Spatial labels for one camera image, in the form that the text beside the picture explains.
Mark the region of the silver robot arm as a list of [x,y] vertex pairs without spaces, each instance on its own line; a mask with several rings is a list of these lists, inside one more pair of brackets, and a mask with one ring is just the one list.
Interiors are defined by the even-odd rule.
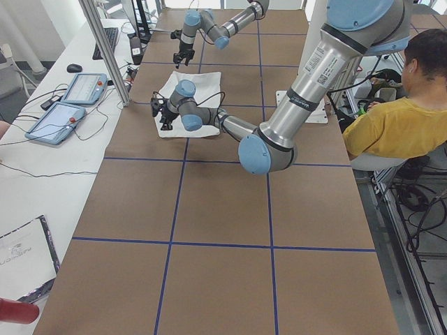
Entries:
[[152,114],[161,137],[193,137],[203,128],[237,140],[238,158],[251,174],[291,166],[297,158],[295,136],[322,103],[349,63],[365,56],[399,52],[409,42],[410,1],[329,1],[319,40],[290,85],[281,84],[277,106],[259,125],[196,100],[196,85],[179,80],[166,94],[152,96]]
[[171,39],[179,40],[179,51],[173,54],[176,68],[179,68],[182,62],[188,66],[193,59],[195,54],[193,45],[198,31],[208,36],[218,50],[222,50],[229,44],[232,36],[252,22],[263,19],[270,5],[269,0],[248,1],[248,3],[247,8],[221,25],[216,23],[211,10],[188,10],[184,16],[182,29],[170,33]]

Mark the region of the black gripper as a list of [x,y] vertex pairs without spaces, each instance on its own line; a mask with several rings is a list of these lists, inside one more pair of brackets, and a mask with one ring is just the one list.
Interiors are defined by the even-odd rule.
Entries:
[[171,103],[165,103],[162,112],[161,130],[171,131],[173,129],[172,122],[179,116],[177,108]]
[[188,66],[190,60],[193,59],[195,50],[193,49],[193,44],[188,44],[180,42],[179,51],[173,54],[173,62],[175,67],[179,68],[181,65]]

